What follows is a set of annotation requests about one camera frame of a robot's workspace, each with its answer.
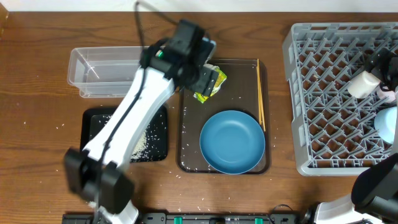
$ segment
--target black tray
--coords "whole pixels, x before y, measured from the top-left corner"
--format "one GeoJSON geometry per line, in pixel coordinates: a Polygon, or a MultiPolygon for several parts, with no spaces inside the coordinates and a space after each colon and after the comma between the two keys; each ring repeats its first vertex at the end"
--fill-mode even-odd
{"type": "MultiPolygon", "coordinates": [[[[190,91],[182,91],[180,111],[180,142],[177,150],[177,164],[189,173],[219,173],[203,158],[199,145],[200,132],[206,121],[224,110],[239,110],[259,120],[257,89],[257,60],[216,59],[209,62],[220,67],[227,75],[221,90],[204,104],[201,104],[190,91]]],[[[260,79],[266,130],[268,126],[268,93],[266,67],[260,62],[260,79]]],[[[266,150],[256,167],[244,174],[263,174],[271,166],[271,148],[268,131],[266,150]]]]}
{"type": "MultiPolygon", "coordinates": [[[[83,124],[81,126],[80,150],[93,139],[109,121],[116,108],[92,108],[83,113],[83,124]]],[[[167,156],[167,109],[161,106],[156,112],[147,127],[148,136],[157,138],[147,138],[148,146],[142,152],[143,157],[131,159],[131,162],[161,161],[167,156]]]]}

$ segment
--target green clip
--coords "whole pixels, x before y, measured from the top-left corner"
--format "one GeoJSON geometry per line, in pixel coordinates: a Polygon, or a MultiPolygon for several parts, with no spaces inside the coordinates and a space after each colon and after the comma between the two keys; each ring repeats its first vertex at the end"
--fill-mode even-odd
{"type": "Polygon", "coordinates": [[[262,218],[255,218],[254,219],[254,224],[263,224],[262,218]]]}
{"type": "Polygon", "coordinates": [[[174,224],[182,224],[182,217],[174,217],[174,224]]]}

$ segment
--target yellow green wrapper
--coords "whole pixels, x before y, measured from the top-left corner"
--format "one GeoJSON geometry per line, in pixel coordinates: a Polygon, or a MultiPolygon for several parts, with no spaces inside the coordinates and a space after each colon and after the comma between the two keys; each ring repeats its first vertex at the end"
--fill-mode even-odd
{"type": "Polygon", "coordinates": [[[200,93],[195,93],[193,95],[193,97],[195,97],[200,103],[204,103],[209,97],[211,97],[214,94],[216,94],[218,92],[218,90],[220,90],[221,84],[223,84],[224,81],[226,80],[226,75],[224,74],[223,71],[220,70],[219,67],[214,67],[213,70],[218,72],[218,78],[217,78],[216,83],[214,84],[214,87],[213,87],[213,90],[210,93],[210,96],[203,96],[200,93]]]}

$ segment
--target light blue bowl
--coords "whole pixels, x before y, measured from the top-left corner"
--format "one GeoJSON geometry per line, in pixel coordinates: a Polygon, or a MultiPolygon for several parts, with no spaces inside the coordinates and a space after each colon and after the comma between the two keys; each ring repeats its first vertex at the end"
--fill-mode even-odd
{"type": "Polygon", "coordinates": [[[203,157],[225,174],[242,174],[261,160],[266,139],[259,123],[240,111],[223,111],[212,116],[200,133],[203,157]]]}
{"type": "Polygon", "coordinates": [[[397,122],[397,107],[387,108],[377,113],[374,119],[374,129],[379,136],[389,144],[394,143],[397,122]]]}

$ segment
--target chopsticks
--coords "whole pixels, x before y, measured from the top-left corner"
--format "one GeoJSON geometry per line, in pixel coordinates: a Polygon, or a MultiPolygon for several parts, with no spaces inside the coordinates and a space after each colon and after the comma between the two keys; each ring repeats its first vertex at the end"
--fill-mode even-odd
{"type": "Polygon", "coordinates": [[[264,105],[262,103],[262,90],[260,81],[260,63],[257,59],[257,89],[258,89],[258,99],[259,99],[259,123],[262,126],[264,132],[266,131],[266,121],[264,117],[264,105]]]}

